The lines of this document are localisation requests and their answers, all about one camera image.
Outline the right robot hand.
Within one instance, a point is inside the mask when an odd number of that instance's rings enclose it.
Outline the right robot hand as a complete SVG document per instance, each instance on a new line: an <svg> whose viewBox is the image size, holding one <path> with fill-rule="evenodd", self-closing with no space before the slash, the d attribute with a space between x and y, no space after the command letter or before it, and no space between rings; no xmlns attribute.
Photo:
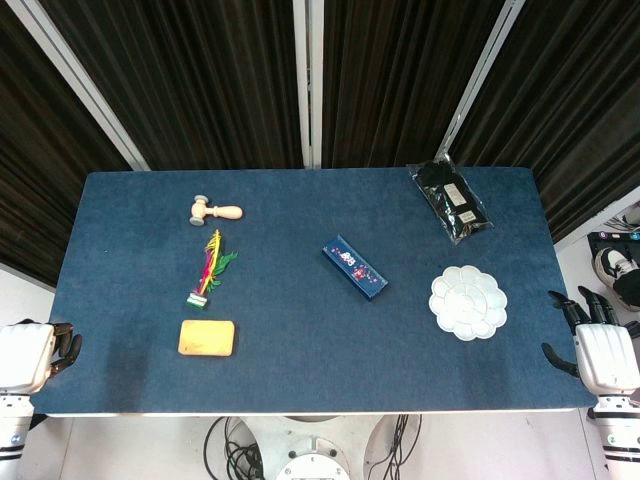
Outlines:
<svg viewBox="0 0 640 480"><path fill-rule="evenodd" d="M544 356L554 368L580 379L596 396L632 396L639 389L639 367L629 330L619 324L605 297L583 286L579 292L588 311L560 292L548 292L568 324L576 360L560 358L548 343L541 345Z"/></svg>

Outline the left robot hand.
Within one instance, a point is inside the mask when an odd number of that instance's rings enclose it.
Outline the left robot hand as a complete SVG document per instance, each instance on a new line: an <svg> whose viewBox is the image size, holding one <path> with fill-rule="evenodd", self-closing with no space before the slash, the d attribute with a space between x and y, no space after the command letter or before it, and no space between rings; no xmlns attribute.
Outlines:
<svg viewBox="0 0 640 480"><path fill-rule="evenodd" d="M70 323L25 319L1 328L1 394L30 396L77 360L82 336Z"/></svg>

